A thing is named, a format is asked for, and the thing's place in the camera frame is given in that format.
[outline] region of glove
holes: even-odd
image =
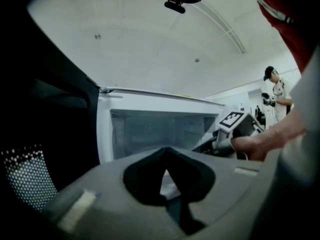
[[[263,100],[263,104],[266,106],[275,107],[276,105],[276,101],[273,99],[263,97],[262,100]]]
[[[263,98],[262,98],[262,101],[263,101],[263,105],[266,105],[266,106],[269,106],[270,103],[271,103],[270,98],[265,98],[265,97],[263,97]]]

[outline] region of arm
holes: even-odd
[[[284,106],[291,106],[293,104],[292,100],[289,98],[279,98],[275,102]]]
[[[253,137],[238,137],[231,140],[237,152],[244,152],[250,160],[263,161],[271,150],[282,148],[289,140],[306,131],[296,109],[282,121]]]

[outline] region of baseball cap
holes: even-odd
[[[271,77],[271,74],[276,71],[277,70],[273,66],[268,66],[264,71],[263,81],[266,81],[267,79],[269,79]]]

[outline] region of camera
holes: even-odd
[[[180,1],[168,0],[164,3],[164,6],[180,14],[184,14],[186,12],[186,9],[182,7],[182,2]]]

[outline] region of red sleeve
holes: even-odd
[[[271,26],[280,33],[302,74],[317,45],[317,38],[314,36],[313,31],[303,30],[294,23],[288,24],[279,20],[271,16],[262,5],[259,4],[259,6]]]
[[[276,28],[292,53],[299,71],[302,73],[308,64],[317,43],[319,34],[315,30],[318,0],[264,0],[269,6],[294,21],[288,24],[272,15],[259,4],[262,14],[272,27]]]

